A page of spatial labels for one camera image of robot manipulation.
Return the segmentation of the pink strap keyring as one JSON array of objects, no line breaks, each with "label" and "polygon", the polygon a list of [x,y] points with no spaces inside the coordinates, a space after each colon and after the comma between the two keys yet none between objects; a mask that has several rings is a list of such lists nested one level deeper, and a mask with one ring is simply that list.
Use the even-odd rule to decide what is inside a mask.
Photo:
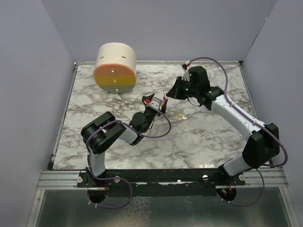
[{"label": "pink strap keyring", "polygon": [[161,102],[161,109],[166,108],[168,98],[166,97],[166,93],[163,95],[163,99]]}]

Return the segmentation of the yellow key tag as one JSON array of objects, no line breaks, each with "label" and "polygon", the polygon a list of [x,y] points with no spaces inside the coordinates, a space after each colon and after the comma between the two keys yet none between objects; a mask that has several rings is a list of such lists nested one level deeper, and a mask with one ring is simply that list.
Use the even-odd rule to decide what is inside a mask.
[{"label": "yellow key tag", "polygon": [[184,113],[177,113],[177,116],[180,118],[184,118],[186,115]]}]

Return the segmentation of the silver key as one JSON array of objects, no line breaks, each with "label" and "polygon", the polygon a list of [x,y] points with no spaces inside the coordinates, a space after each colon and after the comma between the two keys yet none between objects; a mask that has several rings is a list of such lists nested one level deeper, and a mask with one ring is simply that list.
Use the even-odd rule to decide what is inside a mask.
[{"label": "silver key", "polygon": [[186,115],[182,115],[180,118],[179,118],[179,121],[181,120],[186,120],[187,119],[187,116]]}]

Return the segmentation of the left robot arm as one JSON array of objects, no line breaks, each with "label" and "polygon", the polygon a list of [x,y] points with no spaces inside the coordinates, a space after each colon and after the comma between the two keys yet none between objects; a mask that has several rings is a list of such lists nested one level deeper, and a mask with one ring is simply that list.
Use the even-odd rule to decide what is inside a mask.
[{"label": "left robot arm", "polygon": [[88,123],[81,130],[81,136],[88,150],[88,181],[95,187],[104,182],[105,152],[118,139],[129,145],[137,145],[143,138],[157,139],[164,137],[148,136],[145,133],[152,128],[154,119],[158,115],[165,116],[168,99],[159,99],[155,94],[143,96],[145,110],[136,112],[129,124],[117,120],[111,112],[105,112]]}]

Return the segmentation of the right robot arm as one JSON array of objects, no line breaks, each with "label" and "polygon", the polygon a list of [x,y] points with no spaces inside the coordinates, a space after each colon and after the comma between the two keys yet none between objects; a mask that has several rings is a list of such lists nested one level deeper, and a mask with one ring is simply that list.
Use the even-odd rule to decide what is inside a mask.
[{"label": "right robot arm", "polygon": [[202,66],[189,68],[182,77],[178,76],[167,97],[177,100],[196,98],[200,106],[220,115],[245,139],[242,154],[219,167],[217,179],[223,185],[230,184],[235,175],[243,171],[259,168],[280,152],[275,140],[279,136],[278,127],[255,119],[229,102],[221,88],[210,85],[206,69]]}]

